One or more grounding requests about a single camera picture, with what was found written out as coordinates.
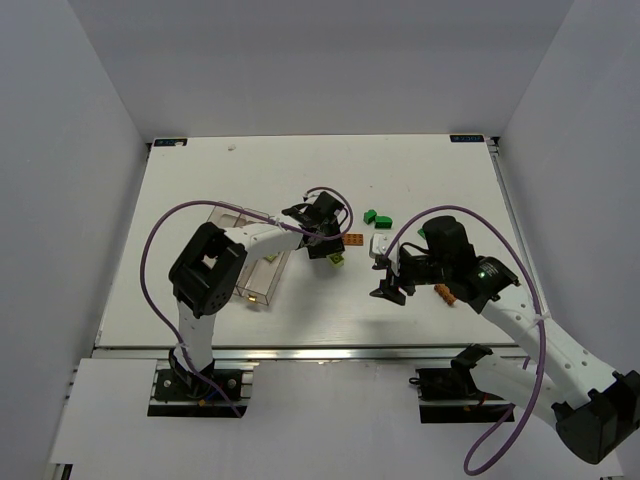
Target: purple cable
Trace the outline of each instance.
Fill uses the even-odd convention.
[[[511,255],[511,257],[513,257],[513,260],[516,262],[516,264],[518,265],[518,268],[522,272],[522,276],[524,277],[527,283],[527,286],[531,291],[531,297],[533,298],[533,309],[538,315],[540,315],[542,313],[542,307],[540,305],[540,297],[538,296],[538,292],[536,291],[535,285],[533,284],[533,280],[531,279],[529,272],[524,267],[524,264],[522,263],[520,258],[518,258],[518,254],[516,253],[516,251],[513,249],[513,247],[509,244],[507,239],[504,238],[504,236],[498,231],[496,227],[491,225],[491,223],[489,223],[489,221],[486,220],[484,217],[475,213],[472,210],[469,210],[468,208],[459,207],[457,205],[441,205],[439,207],[429,208],[424,212],[417,214],[415,217],[409,220],[404,227],[400,229],[400,231],[397,233],[397,235],[394,237],[391,244],[389,245],[387,253],[385,253],[384,256],[385,257],[389,256],[393,247],[400,240],[400,237],[402,237],[402,235],[407,231],[407,229],[409,229],[409,227],[411,227],[411,225],[413,225],[413,223],[415,223],[418,219],[425,217],[431,213],[440,212],[442,210],[456,210],[458,212],[463,212],[463,213],[466,213],[467,215],[471,215],[475,219],[479,220],[482,224],[484,224],[489,230],[491,230],[491,232],[496,237],[498,237],[498,239],[502,242],[505,248],[509,251],[509,254]],[[522,430],[524,430],[525,425],[529,421],[529,418],[533,414],[533,409],[536,405],[536,402],[538,401],[538,396],[540,395],[540,391],[542,390],[542,380],[544,379],[544,367],[545,367],[546,352],[547,352],[547,336],[544,329],[544,322],[538,322],[538,330],[540,332],[540,351],[538,353],[538,365],[536,366],[536,381],[533,386],[533,391],[531,392],[531,398],[529,399],[529,402],[527,403],[527,406],[524,409],[524,413],[522,414],[520,421],[518,422],[516,427],[513,429],[513,432],[511,432],[511,435],[509,435],[509,438],[504,442],[502,447],[500,447],[498,451],[489,460],[487,460],[484,463],[484,465],[476,468],[475,470],[472,470],[469,468],[469,462],[471,462],[471,458],[473,457],[473,454],[480,447],[480,445],[482,445],[484,441],[487,438],[489,438],[491,434],[495,432],[500,427],[500,425],[502,425],[507,420],[507,418],[509,418],[509,416],[513,412],[515,405],[511,405],[507,409],[505,414],[500,418],[500,420],[494,423],[491,426],[491,428],[489,428],[489,430],[487,430],[478,440],[476,440],[476,442],[469,449],[469,452],[467,453],[464,459],[464,472],[469,476],[480,475],[481,473],[486,472],[492,466],[494,466],[498,462],[498,460],[500,460],[502,456],[505,453],[507,453],[507,451],[511,448],[511,446],[516,442],[516,440],[520,436],[520,433],[522,433]],[[529,358],[525,360],[522,368],[526,369],[528,364],[529,364]]]
[[[275,219],[273,219],[271,217],[265,217],[264,215],[260,215],[260,214],[254,213],[254,212],[250,212],[248,210],[244,210],[244,209],[242,209],[240,207],[236,207],[236,206],[233,206],[233,205],[227,205],[226,203],[223,203],[223,202],[217,202],[217,201],[214,201],[214,200],[193,200],[193,201],[190,201],[190,202],[185,202],[185,203],[181,203],[179,205],[176,205],[175,207],[171,208],[168,212],[166,212],[164,215],[162,215],[158,219],[158,221],[155,223],[153,228],[151,229],[151,232],[149,232],[149,236],[147,237],[147,241],[144,244],[144,248],[142,250],[142,257],[140,258],[140,288],[142,289],[142,295],[144,296],[145,300],[147,301],[147,303],[151,307],[151,310],[153,310],[153,312],[158,316],[158,318],[160,318],[160,320],[162,320],[162,322],[167,327],[169,327],[169,329],[175,335],[176,339],[178,340],[178,345],[180,346],[180,349],[182,350],[182,355],[184,357],[184,360],[185,360],[185,362],[187,362],[187,366],[189,367],[189,370],[191,370],[191,372],[197,378],[199,378],[200,380],[202,380],[206,384],[208,384],[211,387],[213,387],[220,394],[220,396],[222,396],[222,398],[229,404],[229,406],[233,410],[233,413],[235,413],[238,418],[242,417],[242,414],[238,411],[238,409],[233,404],[233,402],[231,401],[229,396],[226,393],[224,393],[222,388],[220,388],[215,382],[213,382],[211,379],[205,377],[200,372],[198,372],[198,370],[196,369],[195,365],[191,361],[191,357],[189,356],[189,352],[187,352],[187,349],[184,347],[184,339],[182,338],[182,335],[180,335],[180,332],[178,331],[178,329],[176,327],[174,327],[173,324],[171,323],[171,321],[160,311],[158,306],[155,304],[155,302],[151,298],[151,295],[149,294],[149,289],[147,288],[146,270],[147,270],[147,258],[149,257],[149,250],[151,248],[151,243],[153,242],[153,239],[155,238],[156,233],[158,233],[158,230],[160,229],[162,224],[167,220],[167,218],[169,218],[174,213],[182,210],[183,208],[193,207],[195,205],[209,205],[209,206],[213,206],[213,207],[226,208],[228,210],[231,210],[231,211],[243,214],[243,215],[247,215],[249,217],[256,218],[256,219],[261,220],[261,221],[263,221],[265,223],[269,223],[271,225],[280,226],[281,228],[284,228],[285,230],[291,230],[293,232],[301,233],[303,235],[306,235],[306,236],[309,236],[309,237],[313,237],[313,238],[321,238],[321,239],[324,239],[324,240],[335,240],[337,238],[340,238],[340,237],[344,236],[344,234],[347,233],[351,229],[351,227],[353,225],[353,209],[351,208],[351,205],[349,204],[349,202],[340,193],[335,191],[333,188],[315,187],[315,188],[312,188],[311,190],[307,191],[307,194],[309,194],[311,192],[315,192],[317,190],[326,190],[328,192],[331,192],[331,193],[335,194],[340,200],[342,200],[342,203],[344,203],[345,207],[347,208],[347,212],[349,214],[349,224],[347,225],[347,228],[343,232],[340,232],[339,234],[333,235],[333,236],[330,236],[330,237],[323,237],[322,235],[317,235],[315,233],[307,232],[306,230],[303,230],[303,229],[301,229],[299,227],[295,227],[293,225],[288,225],[286,223],[280,223],[280,222],[278,222],[277,220],[275,220]]]

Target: purple hose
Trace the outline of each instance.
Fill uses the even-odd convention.
[[[228,210],[232,210],[234,212],[241,213],[243,215],[247,215],[249,217],[256,218],[258,220],[261,220],[261,221],[263,221],[265,223],[269,223],[271,225],[279,225],[281,228],[284,228],[285,230],[291,230],[293,232],[301,233],[303,235],[306,235],[306,236],[309,236],[309,237],[313,237],[313,238],[321,238],[321,239],[324,239],[324,240],[335,240],[337,238],[340,238],[340,237],[344,236],[344,234],[347,233],[351,229],[351,227],[353,225],[353,209],[351,208],[351,205],[349,204],[349,202],[340,193],[335,191],[333,188],[315,187],[315,188],[312,188],[311,190],[309,190],[307,192],[307,194],[309,194],[311,192],[318,191],[318,190],[326,190],[328,192],[331,192],[331,193],[335,194],[342,201],[342,203],[344,203],[345,207],[347,208],[347,212],[348,212],[348,215],[349,215],[349,224],[347,225],[347,228],[343,232],[340,232],[339,234],[333,235],[331,237],[323,237],[322,235],[317,235],[315,233],[309,233],[306,230],[303,230],[303,229],[301,229],[299,227],[295,227],[293,225],[288,225],[286,223],[279,223],[278,221],[276,221],[275,219],[273,219],[271,217],[265,217],[264,215],[259,215],[257,213],[250,212],[250,211],[244,210],[244,209],[242,209],[240,207],[235,207],[233,205],[227,205],[226,203],[217,202],[217,201],[214,201],[214,200],[193,200],[193,201],[190,201],[190,202],[185,202],[185,203],[181,203],[179,205],[176,205],[175,207],[170,209],[168,212],[166,212],[164,215],[162,215],[162,217],[160,217],[158,219],[158,221],[155,223],[155,225],[151,229],[151,232],[149,232],[149,236],[147,237],[147,241],[145,242],[144,248],[142,249],[142,257],[140,258],[140,288],[142,289],[142,295],[144,296],[145,300],[147,301],[147,303],[151,307],[151,310],[154,311],[154,313],[158,316],[158,318],[160,318],[160,320],[162,320],[164,322],[164,324],[167,327],[169,327],[169,329],[175,335],[176,339],[178,340],[178,344],[180,346],[180,349],[182,350],[182,355],[184,356],[184,360],[185,360],[185,362],[187,362],[187,366],[189,367],[189,370],[191,370],[191,372],[196,377],[198,377],[200,380],[202,380],[206,384],[208,384],[211,387],[213,387],[220,394],[220,396],[229,404],[229,406],[233,410],[233,413],[235,413],[238,418],[242,417],[242,414],[238,411],[238,409],[233,404],[233,402],[228,397],[228,395],[226,393],[224,393],[224,391],[215,382],[213,382],[211,379],[205,377],[200,372],[198,372],[198,370],[196,369],[195,365],[191,361],[191,357],[189,356],[189,352],[187,352],[187,349],[184,347],[184,339],[182,338],[182,335],[180,335],[180,332],[178,331],[178,329],[176,327],[174,327],[173,324],[171,323],[171,321],[160,311],[158,306],[155,304],[155,302],[151,298],[151,295],[149,294],[149,289],[147,288],[146,270],[147,270],[147,258],[149,257],[149,250],[151,248],[151,243],[153,242],[153,239],[155,238],[156,233],[158,233],[158,230],[160,229],[162,224],[167,220],[167,218],[169,218],[174,213],[182,210],[183,208],[193,207],[195,205],[209,205],[209,206],[213,206],[213,207],[226,208]]]
[[[542,313],[542,307],[540,305],[540,297],[538,296],[538,292],[536,291],[535,285],[533,283],[533,280],[531,279],[531,276],[529,275],[529,272],[527,272],[527,269],[524,267],[524,264],[522,263],[520,258],[518,258],[516,251],[513,249],[513,247],[509,244],[507,239],[504,238],[504,236],[498,231],[496,227],[491,225],[491,223],[489,223],[489,221],[486,220],[484,217],[478,215],[472,210],[469,210],[468,208],[459,207],[457,205],[441,205],[439,207],[429,208],[424,212],[417,214],[415,217],[409,220],[394,237],[391,244],[389,245],[389,248],[387,250],[387,253],[385,254],[385,257],[389,256],[393,247],[400,240],[400,237],[402,237],[402,235],[407,231],[409,227],[411,227],[411,225],[413,225],[413,223],[415,223],[418,219],[425,217],[431,213],[440,212],[443,210],[456,210],[458,212],[463,212],[463,213],[466,213],[467,215],[471,215],[472,217],[476,218],[481,223],[483,223],[489,230],[491,230],[491,232],[493,232],[493,234],[496,237],[498,237],[498,239],[502,242],[505,248],[509,251],[509,254],[511,255],[511,257],[513,257],[513,260],[516,262],[516,264],[518,265],[518,268],[522,272],[522,276],[524,277],[525,281],[527,282],[527,286],[531,291],[531,297],[533,298],[533,308],[535,312],[538,315],[540,315]],[[491,426],[491,428],[489,428],[478,440],[476,440],[476,442],[469,449],[469,452],[467,453],[464,459],[464,472],[469,476],[480,475],[481,473],[486,472],[493,465],[495,465],[498,462],[498,460],[500,460],[502,456],[505,453],[507,453],[507,451],[511,448],[511,446],[516,442],[516,440],[520,436],[520,433],[522,433],[522,430],[524,429],[525,425],[529,421],[531,414],[533,413],[533,409],[536,405],[536,402],[538,401],[538,396],[540,395],[540,391],[542,390],[542,380],[544,379],[544,367],[545,367],[546,352],[547,352],[547,336],[544,329],[544,322],[538,322],[538,330],[540,332],[540,351],[538,354],[538,365],[536,366],[536,381],[533,386],[533,391],[531,392],[531,398],[529,399],[529,402],[527,403],[527,406],[524,409],[524,413],[522,414],[520,421],[518,422],[516,427],[513,429],[513,432],[511,432],[511,435],[509,435],[509,438],[504,442],[502,447],[500,447],[498,451],[489,460],[487,460],[484,463],[484,465],[476,469],[470,469],[469,463],[471,462],[471,458],[473,457],[473,454],[480,447],[480,445],[482,445],[482,443],[484,443],[484,441],[487,438],[489,438],[491,434],[495,432],[500,427],[500,425],[502,425],[507,420],[507,418],[509,418],[509,415],[511,415],[515,406],[511,405],[509,409],[507,409],[505,414],[502,416],[502,418],[500,418],[500,420],[494,423]],[[526,369],[528,363],[529,363],[529,358],[525,360],[522,368]]]

